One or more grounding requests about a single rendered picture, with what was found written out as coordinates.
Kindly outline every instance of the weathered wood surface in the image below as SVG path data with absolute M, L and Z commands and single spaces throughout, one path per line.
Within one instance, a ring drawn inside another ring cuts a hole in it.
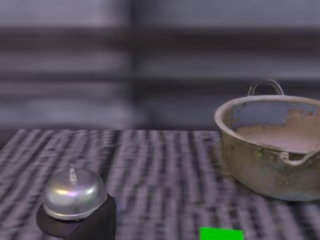
M 0 151 L 0 240 L 54 240 L 36 226 L 48 179 L 97 171 L 117 200 L 117 239 L 195 240 L 200 226 L 246 240 L 318 240 L 316 202 L 288 204 L 224 178 L 214 131 L 20 130 Z

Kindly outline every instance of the wooden table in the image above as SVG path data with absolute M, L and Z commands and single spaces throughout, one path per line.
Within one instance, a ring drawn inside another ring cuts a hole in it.
M 318 240 L 320 207 L 250 192 L 221 174 L 214 131 L 19 130 L 0 151 L 0 240 L 53 240 L 35 214 L 69 164 L 99 172 L 120 207 L 117 239 L 196 240 L 199 227 L 245 240 Z

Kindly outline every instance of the pot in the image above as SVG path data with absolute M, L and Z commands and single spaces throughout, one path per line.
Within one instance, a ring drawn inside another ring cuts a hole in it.
M 87 218 L 107 199 L 104 183 L 94 171 L 70 167 L 54 175 L 43 193 L 43 209 L 63 221 Z
M 275 95 L 255 95 L 271 85 Z M 284 95 L 274 80 L 214 114 L 228 173 L 251 190 L 285 201 L 320 199 L 320 101 Z

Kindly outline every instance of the pot handle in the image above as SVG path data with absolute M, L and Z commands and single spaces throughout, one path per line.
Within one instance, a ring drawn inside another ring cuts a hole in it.
M 290 166 L 294 167 L 294 166 L 300 166 L 300 165 L 304 164 L 305 162 L 318 157 L 319 154 L 320 154 L 320 149 L 317 149 L 314 151 L 310 151 L 309 153 L 304 155 L 304 157 L 301 158 L 300 160 L 290 160 L 290 155 L 288 152 L 281 152 L 279 154 L 279 159 L 283 163 L 285 163 L 286 165 L 290 165 Z
M 254 96 L 256 92 L 256 88 L 259 85 L 270 85 L 274 88 L 277 95 L 285 95 L 282 87 L 273 79 L 266 79 L 266 80 L 257 80 L 255 81 L 249 88 L 248 96 Z

